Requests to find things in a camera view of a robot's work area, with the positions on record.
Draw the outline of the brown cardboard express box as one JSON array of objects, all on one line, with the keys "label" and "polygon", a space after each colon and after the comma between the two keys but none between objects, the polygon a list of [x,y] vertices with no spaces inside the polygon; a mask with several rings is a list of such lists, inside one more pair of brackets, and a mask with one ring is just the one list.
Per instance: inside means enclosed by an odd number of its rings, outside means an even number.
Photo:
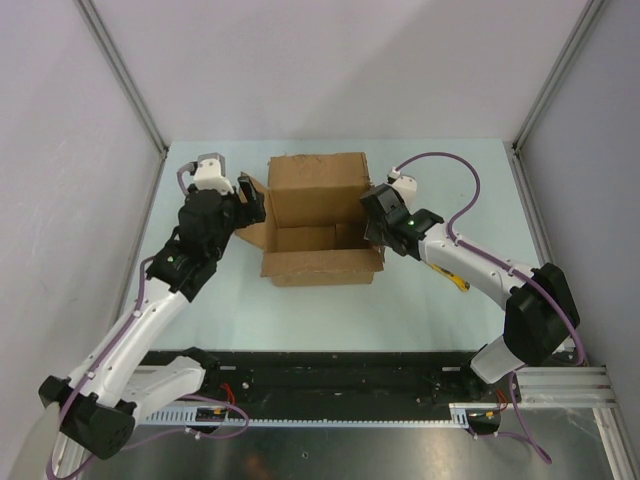
[{"label": "brown cardboard express box", "polygon": [[277,287],[367,285],[384,250],[365,239],[360,197],[371,187],[363,152],[270,159],[266,220],[236,231],[263,253],[261,276]]}]

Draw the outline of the yellow utility knife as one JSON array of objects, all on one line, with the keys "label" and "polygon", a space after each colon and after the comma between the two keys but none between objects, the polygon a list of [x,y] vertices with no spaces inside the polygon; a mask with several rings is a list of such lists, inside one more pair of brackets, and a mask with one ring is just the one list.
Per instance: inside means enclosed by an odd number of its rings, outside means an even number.
[{"label": "yellow utility knife", "polygon": [[470,289],[470,283],[461,278],[460,276],[451,273],[449,270],[446,270],[437,265],[430,264],[430,268],[441,274],[448,280],[450,280],[461,292],[468,292]]}]

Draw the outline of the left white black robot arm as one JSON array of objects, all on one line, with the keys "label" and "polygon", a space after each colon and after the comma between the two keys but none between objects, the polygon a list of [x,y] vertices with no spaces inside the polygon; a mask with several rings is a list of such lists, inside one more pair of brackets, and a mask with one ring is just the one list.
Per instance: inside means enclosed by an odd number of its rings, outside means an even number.
[{"label": "left white black robot arm", "polygon": [[239,176],[237,186],[218,176],[189,188],[170,238],[140,264],[133,306],[69,375],[48,376],[41,384],[43,405],[60,407],[60,433],[106,460],[125,447],[140,420],[184,396],[207,400],[219,392],[214,362],[196,348],[144,382],[132,377],[154,341],[216,273],[232,235],[265,221],[264,198],[248,175]]}]

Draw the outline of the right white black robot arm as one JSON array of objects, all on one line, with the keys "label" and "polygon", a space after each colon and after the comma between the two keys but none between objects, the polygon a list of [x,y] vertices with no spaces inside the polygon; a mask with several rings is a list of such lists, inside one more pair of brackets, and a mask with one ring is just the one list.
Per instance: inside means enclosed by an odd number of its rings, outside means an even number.
[{"label": "right white black robot arm", "polygon": [[405,202],[415,191],[401,181],[373,187],[360,197],[367,217],[365,238],[459,277],[504,311],[503,333],[462,368],[461,388],[473,401],[493,394],[507,374],[539,366],[577,332],[580,317],[564,272],[492,255],[455,234],[439,215]]}]

